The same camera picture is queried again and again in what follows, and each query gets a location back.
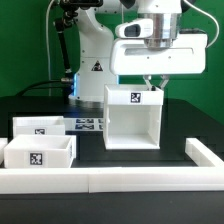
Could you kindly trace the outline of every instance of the white box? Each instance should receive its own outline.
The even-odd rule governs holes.
[[[163,95],[146,85],[105,86],[106,149],[159,149]]]
[[[19,135],[64,135],[63,116],[14,117],[13,136]]]
[[[7,138],[0,138],[0,165],[3,162],[4,159],[4,148],[8,144]]]
[[[5,168],[68,168],[75,157],[75,136],[19,135],[4,149]]]

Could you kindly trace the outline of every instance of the small white box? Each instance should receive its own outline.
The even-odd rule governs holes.
[[[13,136],[17,135],[65,135],[63,116],[14,117]]]
[[[105,86],[106,149],[159,149],[163,95],[146,85]]]
[[[8,144],[7,138],[0,138],[0,165],[3,162],[4,159],[4,148]]]
[[[4,148],[5,168],[68,168],[75,157],[75,136],[19,135]]]

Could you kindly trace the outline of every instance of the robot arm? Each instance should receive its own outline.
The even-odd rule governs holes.
[[[116,28],[111,54],[117,75],[199,74],[205,68],[204,32],[182,32],[181,0],[138,0],[138,19]]]

